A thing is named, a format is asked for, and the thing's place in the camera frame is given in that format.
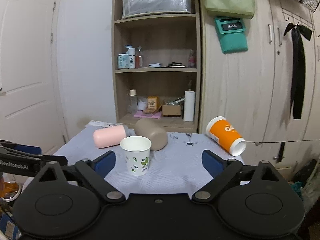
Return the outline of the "teal white can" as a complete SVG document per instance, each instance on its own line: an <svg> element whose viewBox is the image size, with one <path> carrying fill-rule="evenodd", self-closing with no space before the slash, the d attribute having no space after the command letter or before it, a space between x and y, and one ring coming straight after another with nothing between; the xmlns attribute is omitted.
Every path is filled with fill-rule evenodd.
<svg viewBox="0 0 320 240"><path fill-rule="evenodd" d="M127 69L129 67L128 58L127 53L118 55L118 69Z"/></svg>

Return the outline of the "clear plastic storage box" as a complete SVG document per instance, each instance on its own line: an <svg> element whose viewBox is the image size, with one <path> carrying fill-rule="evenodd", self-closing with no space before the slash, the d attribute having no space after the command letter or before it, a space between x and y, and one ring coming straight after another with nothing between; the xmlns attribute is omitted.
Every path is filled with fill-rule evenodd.
<svg viewBox="0 0 320 240"><path fill-rule="evenodd" d="M123 0L122 18L154 14L190 14L191 0Z"/></svg>

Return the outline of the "pink small bottle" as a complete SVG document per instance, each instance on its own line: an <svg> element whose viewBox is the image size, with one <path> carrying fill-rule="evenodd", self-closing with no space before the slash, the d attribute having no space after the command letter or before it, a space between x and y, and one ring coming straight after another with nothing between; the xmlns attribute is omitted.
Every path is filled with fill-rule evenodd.
<svg viewBox="0 0 320 240"><path fill-rule="evenodd" d="M196 53L195 50L191 49L188 57L188 67L195 68L196 67Z"/></svg>

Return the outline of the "black ribbon bow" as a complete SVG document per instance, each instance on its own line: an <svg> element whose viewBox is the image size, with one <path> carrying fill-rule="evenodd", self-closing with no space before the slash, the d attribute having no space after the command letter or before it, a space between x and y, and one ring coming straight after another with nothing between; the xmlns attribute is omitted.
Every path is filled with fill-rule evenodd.
<svg viewBox="0 0 320 240"><path fill-rule="evenodd" d="M288 32L291 32L293 45L290 111L292 112L293 118L299 120L302 117L306 77L305 51L302 37L310 41L312 31L301 24L289 23L284 31L284 36Z"/></svg>

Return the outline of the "orange paper cup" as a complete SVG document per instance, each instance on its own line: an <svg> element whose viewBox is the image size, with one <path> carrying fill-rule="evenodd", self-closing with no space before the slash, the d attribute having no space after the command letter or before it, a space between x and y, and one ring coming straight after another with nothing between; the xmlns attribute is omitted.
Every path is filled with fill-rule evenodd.
<svg viewBox="0 0 320 240"><path fill-rule="evenodd" d="M245 139L223 116L210 120L206 135L234 157L241 155L246 149Z"/></svg>

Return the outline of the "pink cup grey band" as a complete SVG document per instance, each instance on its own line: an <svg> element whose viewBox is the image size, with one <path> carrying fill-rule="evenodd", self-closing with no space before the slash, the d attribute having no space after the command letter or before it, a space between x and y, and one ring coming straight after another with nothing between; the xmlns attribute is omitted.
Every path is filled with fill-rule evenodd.
<svg viewBox="0 0 320 240"><path fill-rule="evenodd" d="M130 132L126 125L116 125L97 129L93 133L93 140L97 148L107 148L119 145L128 136L130 136Z"/></svg>

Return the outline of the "small cardboard box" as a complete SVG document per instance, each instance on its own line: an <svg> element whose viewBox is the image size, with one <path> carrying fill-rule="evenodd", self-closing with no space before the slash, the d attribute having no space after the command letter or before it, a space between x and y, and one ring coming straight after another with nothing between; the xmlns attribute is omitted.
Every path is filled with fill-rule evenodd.
<svg viewBox="0 0 320 240"><path fill-rule="evenodd" d="M181 116L181 105L163 105L162 115L163 116Z"/></svg>

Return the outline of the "clear bottle beige cap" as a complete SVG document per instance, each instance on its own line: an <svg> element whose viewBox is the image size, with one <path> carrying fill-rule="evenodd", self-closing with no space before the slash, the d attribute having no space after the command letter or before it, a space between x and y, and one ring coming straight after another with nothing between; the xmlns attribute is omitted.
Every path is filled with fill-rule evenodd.
<svg viewBox="0 0 320 240"><path fill-rule="evenodd" d="M137 111L137 92L135 89L129 91L129 110L131 114L135 114Z"/></svg>

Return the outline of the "white paper towel roll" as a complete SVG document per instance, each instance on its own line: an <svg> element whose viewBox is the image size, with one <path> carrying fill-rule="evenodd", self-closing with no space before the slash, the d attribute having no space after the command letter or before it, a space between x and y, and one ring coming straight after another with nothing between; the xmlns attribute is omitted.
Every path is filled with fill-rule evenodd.
<svg viewBox="0 0 320 240"><path fill-rule="evenodd" d="M194 120L194 109L195 109L195 92L185 91L184 94L184 121L192 122Z"/></svg>

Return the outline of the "white blue spray bottle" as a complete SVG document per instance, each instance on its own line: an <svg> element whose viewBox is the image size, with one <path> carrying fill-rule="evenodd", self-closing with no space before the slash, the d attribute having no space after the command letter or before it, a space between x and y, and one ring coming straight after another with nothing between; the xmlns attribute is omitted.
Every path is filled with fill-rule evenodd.
<svg viewBox="0 0 320 240"><path fill-rule="evenodd" d="M132 45L126 45L125 48L127 49L127 67L129 69L135 69L135 57L136 57L136 52L135 48L133 48Z"/></svg>

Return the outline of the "white floral paper cup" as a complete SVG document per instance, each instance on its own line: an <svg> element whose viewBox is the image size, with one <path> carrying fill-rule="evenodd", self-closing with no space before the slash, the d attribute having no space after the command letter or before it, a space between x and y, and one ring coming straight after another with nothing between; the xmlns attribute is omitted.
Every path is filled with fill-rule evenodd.
<svg viewBox="0 0 320 240"><path fill-rule="evenodd" d="M120 142L128 172L133 176L147 173L150 163L151 141L146 137L131 136Z"/></svg>

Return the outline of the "taupe plastic cup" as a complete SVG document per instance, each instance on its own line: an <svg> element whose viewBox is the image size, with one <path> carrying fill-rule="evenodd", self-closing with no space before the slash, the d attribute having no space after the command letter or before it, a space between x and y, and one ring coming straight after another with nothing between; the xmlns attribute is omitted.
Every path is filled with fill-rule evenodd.
<svg viewBox="0 0 320 240"><path fill-rule="evenodd" d="M166 130L151 119L140 119L136 122L135 134L151 141L151 150L159 151L168 143Z"/></svg>

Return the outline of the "orange floral box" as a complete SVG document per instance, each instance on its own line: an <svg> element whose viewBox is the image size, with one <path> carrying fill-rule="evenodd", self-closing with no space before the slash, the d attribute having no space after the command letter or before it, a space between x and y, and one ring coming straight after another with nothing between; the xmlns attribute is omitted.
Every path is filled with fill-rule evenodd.
<svg viewBox="0 0 320 240"><path fill-rule="evenodd" d="M148 96L147 103L149 110L157 110L161 106L159 96Z"/></svg>

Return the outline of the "light wood wardrobe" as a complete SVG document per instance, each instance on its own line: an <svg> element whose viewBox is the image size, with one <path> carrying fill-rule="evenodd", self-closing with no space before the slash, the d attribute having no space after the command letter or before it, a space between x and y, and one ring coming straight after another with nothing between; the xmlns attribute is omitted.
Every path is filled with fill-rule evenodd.
<svg viewBox="0 0 320 240"><path fill-rule="evenodd" d="M255 0L244 19L247 50L225 54L215 22L217 13L200 0L202 20L202 96L199 131L225 117L247 142L247 164L270 161L293 176L319 155L319 11L293 0ZM304 40L305 90L302 116L293 117L290 100L293 42L288 24L311 30Z"/></svg>

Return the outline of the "pink flat box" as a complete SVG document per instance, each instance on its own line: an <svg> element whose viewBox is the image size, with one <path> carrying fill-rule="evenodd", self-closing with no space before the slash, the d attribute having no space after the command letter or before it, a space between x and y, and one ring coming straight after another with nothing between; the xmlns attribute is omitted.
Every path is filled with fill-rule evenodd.
<svg viewBox="0 0 320 240"><path fill-rule="evenodd" d="M162 112L156 113L144 113L143 111L137 111L133 117L134 118L149 118L149 119L160 119L162 116Z"/></svg>

